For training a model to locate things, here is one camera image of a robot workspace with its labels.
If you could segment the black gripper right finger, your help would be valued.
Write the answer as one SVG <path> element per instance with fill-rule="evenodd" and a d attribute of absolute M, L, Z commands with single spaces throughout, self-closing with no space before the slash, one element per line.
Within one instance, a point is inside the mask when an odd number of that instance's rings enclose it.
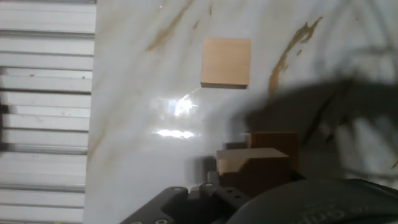
<path fill-rule="evenodd" d="M 296 170 L 291 170 L 290 171 L 290 181 L 291 182 L 296 182 L 296 181 L 300 181 L 300 180 L 305 180 L 305 177 L 300 174 L 299 172 L 297 172 Z"/>

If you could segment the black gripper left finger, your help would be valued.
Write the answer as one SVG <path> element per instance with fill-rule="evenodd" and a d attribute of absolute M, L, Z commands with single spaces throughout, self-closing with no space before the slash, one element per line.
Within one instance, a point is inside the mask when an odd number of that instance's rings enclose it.
<path fill-rule="evenodd" d="M 234 187 L 222 187 L 216 171 L 197 189 L 169 187 L 121 224 L 226 223 L 250 198 Z"/>

